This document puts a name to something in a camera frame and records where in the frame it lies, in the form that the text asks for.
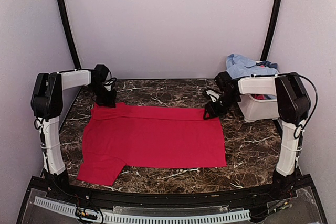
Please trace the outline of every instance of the marble table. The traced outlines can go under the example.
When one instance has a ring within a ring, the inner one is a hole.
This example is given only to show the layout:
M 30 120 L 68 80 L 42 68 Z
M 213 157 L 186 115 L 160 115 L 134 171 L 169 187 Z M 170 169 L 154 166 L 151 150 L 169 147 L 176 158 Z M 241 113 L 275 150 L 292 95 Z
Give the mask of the marble table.
M 139 106 L 202 108 L 204 88 L 213 80 L 118 80 L 117 102 Z M 221 117 L 225 168 L 156 169 L 125 167 L 113 186 L 76 180 L 83 162 L 82 133 L 91 118 L 92 94 L 83 88 L 60 132 L 61 151 L 72 185 L 130 193 L 205 193 L 270 184 L 279 158 L 281 138 L 272 120 L 244 121 L 237 104 Z

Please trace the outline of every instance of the gray wall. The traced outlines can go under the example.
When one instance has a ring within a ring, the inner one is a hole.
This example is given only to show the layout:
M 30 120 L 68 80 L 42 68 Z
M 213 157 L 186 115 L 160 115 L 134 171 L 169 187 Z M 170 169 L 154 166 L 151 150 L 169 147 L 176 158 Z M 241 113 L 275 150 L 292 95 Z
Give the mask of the gray wall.
M 259 59 L 273 0 L 66 0 L 84 67 L 120 79 L 213 78 L 231 53 Z
M 30 98 L 39 72 L 72 69 L 56 0 L 0 0 L 0 223 L 15 223 L 43 166 Z M 65 95 L 65 111 L 76 90 Z
M 317 86 L 319 104 L 299 164 L 312 175 L 329 223 L 336 223 L 336 0 L 282 0 L 269 59 Z

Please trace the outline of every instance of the red garment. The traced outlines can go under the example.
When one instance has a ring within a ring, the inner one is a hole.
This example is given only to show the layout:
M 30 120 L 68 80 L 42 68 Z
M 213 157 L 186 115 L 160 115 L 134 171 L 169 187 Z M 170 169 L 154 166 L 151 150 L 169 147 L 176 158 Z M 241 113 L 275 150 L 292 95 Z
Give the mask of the red garment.
M 152 168 L 225 167 L 219 118 L 203 109 L 95 105 L 84 130 L 77 179 L 113 185 L 125 165 Z

